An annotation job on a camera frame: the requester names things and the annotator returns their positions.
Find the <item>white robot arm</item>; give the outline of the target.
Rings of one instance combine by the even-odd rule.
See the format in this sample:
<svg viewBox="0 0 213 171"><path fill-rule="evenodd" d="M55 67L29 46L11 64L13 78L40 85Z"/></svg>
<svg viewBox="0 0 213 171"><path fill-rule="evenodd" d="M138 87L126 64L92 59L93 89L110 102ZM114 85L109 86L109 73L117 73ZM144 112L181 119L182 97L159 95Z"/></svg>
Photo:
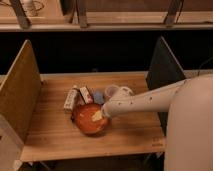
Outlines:
<svg viewBox="0 0 213 171"><path fill-rule="evenodd" d="M213 171L213 74L134 96L119 90L92 119L140 111L168 114L164 171Z"/></svg>

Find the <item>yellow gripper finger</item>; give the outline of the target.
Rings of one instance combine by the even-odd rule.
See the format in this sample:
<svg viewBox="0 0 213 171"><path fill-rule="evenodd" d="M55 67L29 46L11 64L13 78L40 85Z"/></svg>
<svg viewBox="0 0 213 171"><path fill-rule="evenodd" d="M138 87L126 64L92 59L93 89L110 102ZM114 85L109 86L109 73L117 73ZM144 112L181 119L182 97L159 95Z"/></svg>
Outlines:
<svg viewBox="0 0 213 171"><path fill-rule="evenodd" d="M100 110L98 110L97 112L95 112L93 115L92 115L92 121L95 122L95 121L99 121L103 118L103 115L102 115L102 112Z"/></svg>

